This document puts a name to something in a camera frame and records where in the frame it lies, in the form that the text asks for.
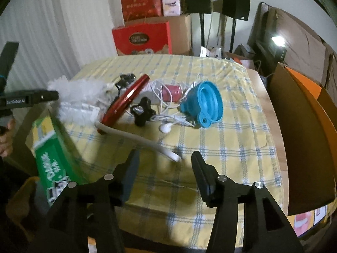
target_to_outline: white curtain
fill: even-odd
[[[111,29],[123,24],[120,0],[11,0],[0,16],[0,50],[17,41],[19,51],[6,92],[45,88],[84,64],[117,56]],[[27,112],[14,110],[17,128]]]

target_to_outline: green package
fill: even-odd
[[[64,137],[52,115],[33,123],[33,149],[42,186],[50,205],[68,182],[86,183],[83,173],[68,151]]]

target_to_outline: bright light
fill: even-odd
[[[285,46],[285,40],[282,36],[274,36],[272,40],[278,46]]]

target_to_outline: earbud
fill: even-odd
[[[162,132],[162,133],[169,133],[171,131],[171,126],[174,125],[176,123],[167,123],[167,124],[161,124],[159,126],[159,130]]]

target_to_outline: blue funnel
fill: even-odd
[[[218,88],[209,81],[197,84],[180,104],[180,111],[192,116],[203,128],[219,122],[223,116],[223,103]]]

